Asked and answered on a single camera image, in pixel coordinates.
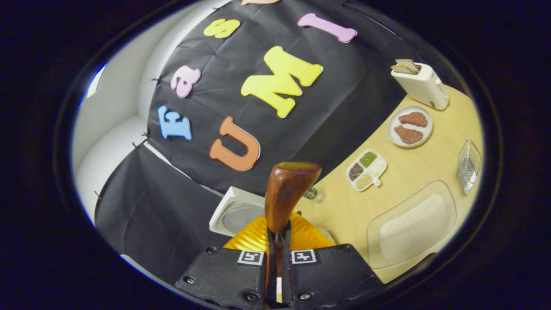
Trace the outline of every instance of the white backdrop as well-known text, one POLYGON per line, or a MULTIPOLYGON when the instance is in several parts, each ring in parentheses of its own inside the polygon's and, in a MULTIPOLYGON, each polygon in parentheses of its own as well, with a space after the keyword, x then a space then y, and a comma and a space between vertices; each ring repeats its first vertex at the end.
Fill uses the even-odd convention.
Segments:
POLYGON ((159 77, 177 44, 213 8, 229 0, 197 2, 128 43, 107 63, 97 91, 79 109, 72 141, 72 168, 82 204, 94 222, 98 193, 118 164, 141 143, 159 77))

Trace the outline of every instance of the clear plastic tray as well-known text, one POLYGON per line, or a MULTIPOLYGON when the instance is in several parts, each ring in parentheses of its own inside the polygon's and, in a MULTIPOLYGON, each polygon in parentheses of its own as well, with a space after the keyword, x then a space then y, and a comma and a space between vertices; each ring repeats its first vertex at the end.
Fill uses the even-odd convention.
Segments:
POLYGON ((450 233, 456 217, 450 189, 432 181, 369 223, 368 264, 384 268, 422 253, 450 233))
POLYGON ((469 194, 473 189, 474 182, 477 180, 481 169, 482 156, 473 141, 467 139, 459 153, 459 161, 457 163, 457 177, 461 182, 465 195, 469 194))

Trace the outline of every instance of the blue foam letter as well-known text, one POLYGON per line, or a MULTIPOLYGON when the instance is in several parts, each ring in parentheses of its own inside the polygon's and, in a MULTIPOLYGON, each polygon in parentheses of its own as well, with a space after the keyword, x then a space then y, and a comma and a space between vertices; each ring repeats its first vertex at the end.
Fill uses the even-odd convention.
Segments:
POLYGON ((180 136, 191 140, 190 120, 187 117, 182 118, 181 122, 176 122, 180 118, 180 113, 166 112, 166 105, 163 105, 158 110, 159 125, 161 125, 161 133, 163 138, 168 136, 180 136))

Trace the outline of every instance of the letter m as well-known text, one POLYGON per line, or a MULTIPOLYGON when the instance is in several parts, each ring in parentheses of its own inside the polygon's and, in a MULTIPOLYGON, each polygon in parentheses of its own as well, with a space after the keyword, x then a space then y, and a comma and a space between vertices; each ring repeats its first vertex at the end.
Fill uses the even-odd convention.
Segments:
POLYGON ((249 76, 241 87, 241 95, 255 95, 277 110, 284 118, 295 106, 293 98, 283 99, 277 94, 300 96, 302 90, 291 76, 307 87, 313 84, 323 71, 320 65, 312 65, 283 51, 281 46, 271 48, 264 55, 264 62, 274 73, 272 76, 249 76))

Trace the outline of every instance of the white plate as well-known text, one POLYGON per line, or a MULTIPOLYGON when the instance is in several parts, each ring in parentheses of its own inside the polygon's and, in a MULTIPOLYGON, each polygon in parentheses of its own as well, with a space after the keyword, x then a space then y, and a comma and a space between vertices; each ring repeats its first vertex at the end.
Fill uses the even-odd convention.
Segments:
POLYGON ((394 114, 392 114, 392 116, 390 117, 390 120, 388 121, 388 125, 386 127, 386 134, 390 139, 390 141, 392 141, 397 146, 401 146, 405 148, 411 148, 411 147, 416 147, 418 145, 422 145, 430 137, 431 133, 433 133, 433 118, 430 116, 430 113, 424 107, 419 105, 409 105, 399 109, 394 114), (426 127, 400 123, 400 120, 398 119, 399 116, 406 115, 412 112, 421 112, 423 113, 423 115, 425 115, 426 120, 428 122, 426 127), (396 133, 396 131, 394 131, 394 128, 400 125, 402 125, 404 128, 407 128, 407 129, 414 129, 422 132, 423 138, 421 139, 421 141, 416 142, 414 144, 404 143, 400 138, 400 136, 396 133))

